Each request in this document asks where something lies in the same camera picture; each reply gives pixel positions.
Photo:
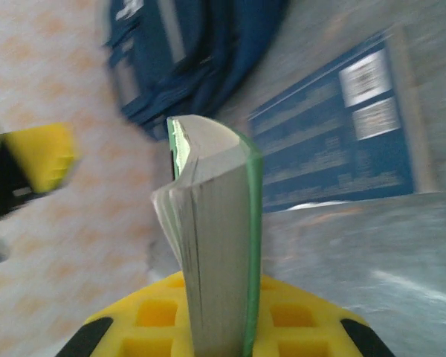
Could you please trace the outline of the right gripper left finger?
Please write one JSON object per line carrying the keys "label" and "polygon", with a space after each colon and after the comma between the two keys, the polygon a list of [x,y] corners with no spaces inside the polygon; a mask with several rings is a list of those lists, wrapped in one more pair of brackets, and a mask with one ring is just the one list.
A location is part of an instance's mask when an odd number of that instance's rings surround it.
{"label": "right gripper left finger", "polygon": [[192,356],[181,272],[88,317],[57,356]]}

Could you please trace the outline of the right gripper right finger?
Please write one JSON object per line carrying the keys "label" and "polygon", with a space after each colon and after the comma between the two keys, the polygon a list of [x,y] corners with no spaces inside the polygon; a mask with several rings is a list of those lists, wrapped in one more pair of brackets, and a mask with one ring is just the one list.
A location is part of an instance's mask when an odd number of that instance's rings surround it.
{"label": "right gripper right finger", "polygon": [[394,353],[361,316],[264,275],[252,355],[393,357]]}

